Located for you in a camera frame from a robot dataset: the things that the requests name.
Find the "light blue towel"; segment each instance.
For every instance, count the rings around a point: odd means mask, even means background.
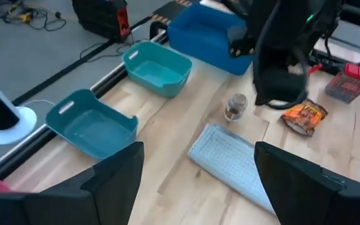
[[[254,145],[220,125],[207,124],[188,152],[206,171],[275,214],[254,162]]]

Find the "green light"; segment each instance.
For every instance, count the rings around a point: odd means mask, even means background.
[[[310,15],[308,18],[307,18],[307,20],[306,20],[306,22],[308,23],[312,18],[314,17],[314,15],[312,14],[312,15]]]

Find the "white cord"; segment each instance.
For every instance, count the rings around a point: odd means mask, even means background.
[[[27,106],[28,104],[31,104],[31,103],[40,103],[40,102],[49,103],[49,104],[55,106],[55,103],[48,101],[48,100],[44,100],[44,99],[28,101],[28,102],[23,103],[21,106]]]

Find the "bin handle hole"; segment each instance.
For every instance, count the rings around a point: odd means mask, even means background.
[[[132,60],[132,59],[134,59],[134,57],[136,57],[137,55],[138,55],[138,51],[135,51],[133,54],[131,54],[131,55],[129,56],[129,59]]]
[[[69,101],[68,103],[66,103],[64,106],[62,106],[58,113],[62,114],[64,112],[66,112],[68,109],[70,109],[72,106],[74,105],[74,101]]]

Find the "white round base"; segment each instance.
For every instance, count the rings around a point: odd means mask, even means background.
[[[33,131],[37,123],[36,113],[28,107],[16,107],[20,120],[12,128],[0,131],[0,144],[12,144],[25,138]]]

